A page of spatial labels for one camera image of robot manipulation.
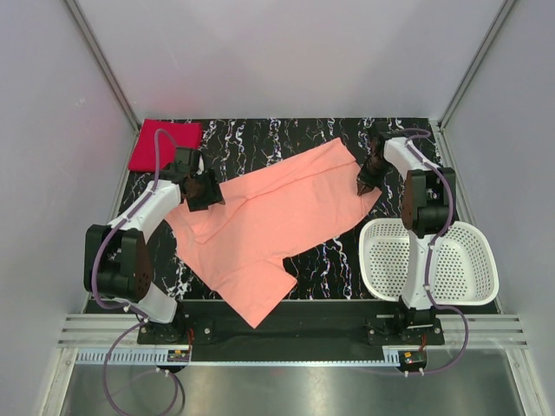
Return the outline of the salmon pink t shirt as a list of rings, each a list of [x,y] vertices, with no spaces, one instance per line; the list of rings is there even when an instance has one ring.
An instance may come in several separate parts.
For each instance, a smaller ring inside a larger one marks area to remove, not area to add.
[[[379,190],[358,194],[359,171],[333,139],[228,180],[222,205],[166,216],[177,256],[256,328],[296,285],[284,258],[351,230],[379,199]]]

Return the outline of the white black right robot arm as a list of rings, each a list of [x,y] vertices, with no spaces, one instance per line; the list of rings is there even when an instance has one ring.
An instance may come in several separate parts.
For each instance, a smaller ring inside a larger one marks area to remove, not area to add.
[[[356,226],[379,198],[390,166],[405,179],[402,221],[417,237],[452,220],[452,188],[433,200],[438,171],[404,138],[376,138],[363,165],[334,139],[272,166],[226,181],[225,202],[179,208],[167,218],[180,258],[250,326],[257,327],[296,286],[283,260]]]

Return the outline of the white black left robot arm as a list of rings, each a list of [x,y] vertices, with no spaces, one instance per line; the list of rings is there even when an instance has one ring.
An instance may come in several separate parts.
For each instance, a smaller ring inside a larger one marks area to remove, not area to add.
[[[106,225],[91,225],[85,237],[83,285],[106,310],[124,309],[145,322],[157,323],[157,333],[176,343],[186,336],[187,322],[177,316],[177,302],[153,283],[147,242],[168,213],[178,207],[191,212],[223,204],[214,170],[155,179],[119,217]]]

